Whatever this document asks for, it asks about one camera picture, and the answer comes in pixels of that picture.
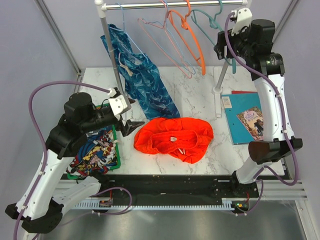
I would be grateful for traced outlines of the orange shorts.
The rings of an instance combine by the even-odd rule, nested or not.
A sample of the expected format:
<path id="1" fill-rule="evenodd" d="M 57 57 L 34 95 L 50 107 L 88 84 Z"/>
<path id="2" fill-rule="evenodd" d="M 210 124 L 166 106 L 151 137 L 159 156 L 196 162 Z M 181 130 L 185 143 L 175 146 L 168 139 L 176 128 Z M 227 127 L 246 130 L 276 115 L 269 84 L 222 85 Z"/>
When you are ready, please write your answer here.
<path id="1" fill-rule="evenodd" d="M 214 139 L 209 122 L 192 117 L 158 117 L 144 125 L 134 137 L 133 147 L 144 154 L 170 155 L 182 162 L 199 162 Z"/>

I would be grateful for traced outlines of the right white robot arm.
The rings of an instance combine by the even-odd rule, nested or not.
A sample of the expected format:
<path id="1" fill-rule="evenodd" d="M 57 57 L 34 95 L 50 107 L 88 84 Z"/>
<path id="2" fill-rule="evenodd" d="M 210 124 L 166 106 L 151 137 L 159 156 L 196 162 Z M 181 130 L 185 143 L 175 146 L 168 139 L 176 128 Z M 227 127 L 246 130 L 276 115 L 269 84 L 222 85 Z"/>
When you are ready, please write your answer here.
<path id="1" fill-rule="evenodd" d="M 263 117 L 263 139 L 248 144 L 249 157 L 232 174 L 234 181 L 229 191 L 235 197 L 247 191 L 247 184 L 256 181 L 261 172 L 268 169 L 287 186 L 299 180 L 299 166 L 296 151 L 303 146 L 303 140 L 295 137 L 285 98 L 285 66 L 281 54 L 272 51 L 275 23 L 267 19 L 255 19 L 248 26 L 242 26 L 236 33 L 229 28 L 228 17 L 224 29 L 218 33 L 214 47 L 218 58 L 235 59 L 251 74 L 257 90 Z M 271 167 L 282 158 L 291 156 L 294 178 L 283 180 Z"/>

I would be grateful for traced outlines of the teal plastic hanger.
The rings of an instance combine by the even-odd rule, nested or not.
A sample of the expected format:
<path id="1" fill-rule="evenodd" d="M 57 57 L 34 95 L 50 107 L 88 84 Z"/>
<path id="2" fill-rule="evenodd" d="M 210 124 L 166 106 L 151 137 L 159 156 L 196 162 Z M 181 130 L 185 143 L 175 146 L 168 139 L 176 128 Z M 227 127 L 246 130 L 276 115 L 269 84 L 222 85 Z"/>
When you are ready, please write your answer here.
<path id="1" fill-rule="evenodd" d="M 223 12 L 224 6 L 221 0 L 218 1 L 219 10 L 210 15 L 204 10 L 199 8 L 193 8 L 191 10 L 191 20 L 195 26 L 202 32 L 205 38 L 211 43 L 212 47 L 215 47 L 217 42 L 213 40 L 210 34 L 210 30 L 221 32 L 223 31 L 222 26 L 217 20 L 218 16 Z"/>

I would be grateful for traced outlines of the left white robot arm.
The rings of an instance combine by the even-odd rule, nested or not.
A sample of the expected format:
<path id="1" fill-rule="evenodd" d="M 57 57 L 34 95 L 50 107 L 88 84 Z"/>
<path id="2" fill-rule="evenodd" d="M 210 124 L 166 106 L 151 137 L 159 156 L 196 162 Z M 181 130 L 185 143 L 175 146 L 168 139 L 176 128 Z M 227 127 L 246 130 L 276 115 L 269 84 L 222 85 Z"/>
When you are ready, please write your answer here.
<path id="1" fill-rule="evenodd" d="M 122 113 L 134 100 L 117 93 L 108 106 L 97 109 L 90 94 L 78 92 L 64 104 L 64 114 L 49 133 L 39 167 L 23 197 L 9 204 L 5 213 L 30 234 L 47 234 L 54 230 L 63 216 L 82 200 L 106 196 L 110 185 L 102 174 L 93 170 L 81 183 L 65 192 L 54 191 L 67 167 L 87 142 L 87 133 L 115 126 L 124 137 L 142 126 L 142 121 L 122 122 Z"/>

